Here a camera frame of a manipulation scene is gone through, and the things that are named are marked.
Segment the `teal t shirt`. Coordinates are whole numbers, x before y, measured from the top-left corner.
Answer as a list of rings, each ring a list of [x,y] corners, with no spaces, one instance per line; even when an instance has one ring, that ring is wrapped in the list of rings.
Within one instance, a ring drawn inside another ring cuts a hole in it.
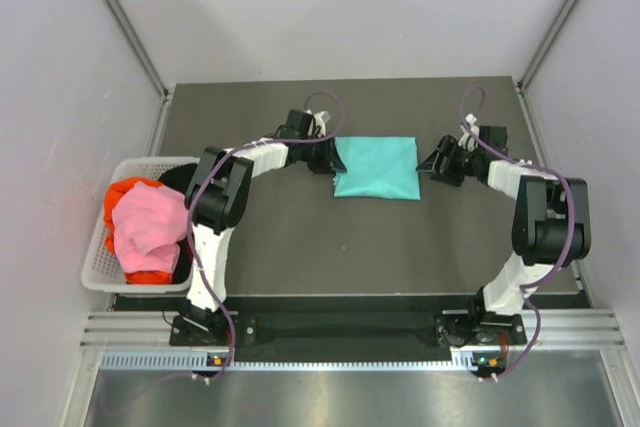
[[[347,173],[334,176],[336,198],[419,201],[418,148],[415,137],[338,137]]]

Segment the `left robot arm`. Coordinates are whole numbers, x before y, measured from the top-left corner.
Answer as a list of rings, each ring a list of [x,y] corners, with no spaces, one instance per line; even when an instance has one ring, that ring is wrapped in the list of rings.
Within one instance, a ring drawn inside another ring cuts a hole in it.
[[[327,130],[330,119],[326,111],[292,109],[273,134],[235,148],[208,147],[200,156],[185,194],[186,240],[193,262],[189,305],[181,315],[192,322],[192,331],[203,342],[220,341],[231,323],[224,307],[225,270],[252,180],[298,162],[314,174],[346,171],[335,135]]]

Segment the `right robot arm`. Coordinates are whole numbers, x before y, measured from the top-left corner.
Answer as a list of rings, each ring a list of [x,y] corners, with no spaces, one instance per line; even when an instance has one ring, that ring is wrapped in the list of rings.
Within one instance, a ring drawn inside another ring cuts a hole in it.
[[[515,202],[513,252],[499,274],[483,286],[466,315],[441,316],[441,332],[487,343],[515,335],[526,300],[543,278],[583,259],[591,248],[588,184],[561,179],[525,161],[508,158],[504,127],[466,127],[463,136],[443,136],[416,170],[459,187],[468,177]]]

